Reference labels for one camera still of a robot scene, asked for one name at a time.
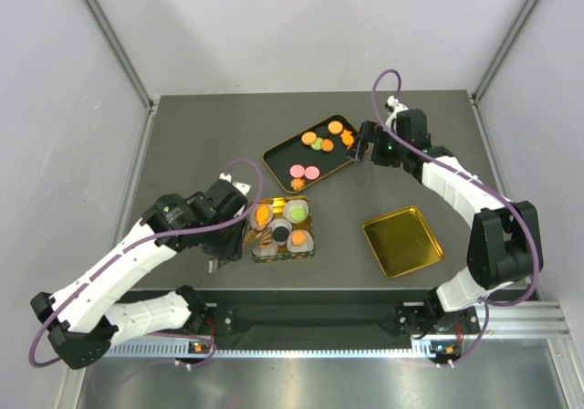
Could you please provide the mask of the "orange fish-shaped cookie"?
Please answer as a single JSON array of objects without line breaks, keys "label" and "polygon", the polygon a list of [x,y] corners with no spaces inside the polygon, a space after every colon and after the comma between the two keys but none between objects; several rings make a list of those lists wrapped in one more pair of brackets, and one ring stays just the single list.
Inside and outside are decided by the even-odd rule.
[{"label": "orange fish-shaped cookie", "polygon": [[272,207],[268,204],[261,204],[255,210],[255,224],[258,230],[269,225],[273,216]]}]

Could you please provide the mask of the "clear plastic tweezers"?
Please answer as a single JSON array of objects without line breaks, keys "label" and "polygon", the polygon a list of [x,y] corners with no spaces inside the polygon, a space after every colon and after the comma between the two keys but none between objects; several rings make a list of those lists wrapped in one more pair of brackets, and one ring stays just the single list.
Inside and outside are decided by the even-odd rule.
[{"label": "clear plastic tweezers", "polygon": [[245,246],[267,246],[272,242],[272,232],[269,227],[263,230],[250,229],[243,240]]}]

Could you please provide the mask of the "green round cookie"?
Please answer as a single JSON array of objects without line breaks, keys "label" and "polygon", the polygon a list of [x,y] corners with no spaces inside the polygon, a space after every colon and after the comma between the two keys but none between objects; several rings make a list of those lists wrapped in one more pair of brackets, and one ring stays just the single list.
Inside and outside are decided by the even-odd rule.
[{"label": "green round cookie", "polygon": [[289,216],[293,222],[300,223],[306,219],[307,212],[302,206],[296,206],[289,211]]}]

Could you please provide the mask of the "gold tin lid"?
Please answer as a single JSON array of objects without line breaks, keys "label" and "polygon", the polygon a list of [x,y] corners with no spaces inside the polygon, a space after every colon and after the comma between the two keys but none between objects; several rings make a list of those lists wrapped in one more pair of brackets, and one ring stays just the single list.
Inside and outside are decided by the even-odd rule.
[{"label": "gold tin lid", "polygon": [[362,230],[386,278],[402,277],[443,260],[441,245],[414,205],[372,218]]}]

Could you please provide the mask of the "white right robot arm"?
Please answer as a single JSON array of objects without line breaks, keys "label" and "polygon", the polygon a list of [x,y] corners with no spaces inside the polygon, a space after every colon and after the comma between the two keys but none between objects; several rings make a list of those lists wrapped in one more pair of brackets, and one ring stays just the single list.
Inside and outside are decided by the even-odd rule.
[{"label": "white right robot arm", "polygon": [[425,318],[445,332],[459,320],[459,310],[473,306],[521,279],[536,288],[543,267],[537,209],[528,201],[514,203],[485,186],[451,151],[432,142],[422,110],[394,110],[387,122],[364,121],[347,150],[361,161],[371,148],[374,164],[401,168],[438,194],[470,228],[466,265],[428,295]]}]

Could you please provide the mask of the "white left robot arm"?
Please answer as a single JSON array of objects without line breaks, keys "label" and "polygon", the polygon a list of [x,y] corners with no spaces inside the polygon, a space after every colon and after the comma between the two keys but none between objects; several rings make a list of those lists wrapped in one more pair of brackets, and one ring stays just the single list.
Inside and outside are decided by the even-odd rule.
[{"label": "white left robot arm", "polygon": [[187,198],[165,194],[76,281],[35,295],[31,308],[57,359],[72,370],[83,369],[125,341],[165,330],[201,330],[206,306],[192,287],[133,303],[121,298],[185,249],[199,247],[217,260],[238,259],[250,189],[223,174],[205,192]]}]

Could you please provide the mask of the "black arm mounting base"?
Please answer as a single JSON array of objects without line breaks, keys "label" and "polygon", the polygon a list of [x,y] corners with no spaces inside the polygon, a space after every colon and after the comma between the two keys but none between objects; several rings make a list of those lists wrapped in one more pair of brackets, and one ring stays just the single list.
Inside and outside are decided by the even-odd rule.
[{"label": "black arm mounting base", "polygon": [[431,321],[423,290],[200,289],[220,349],[405,348],[413,336],[469,340],[477,313]]}]

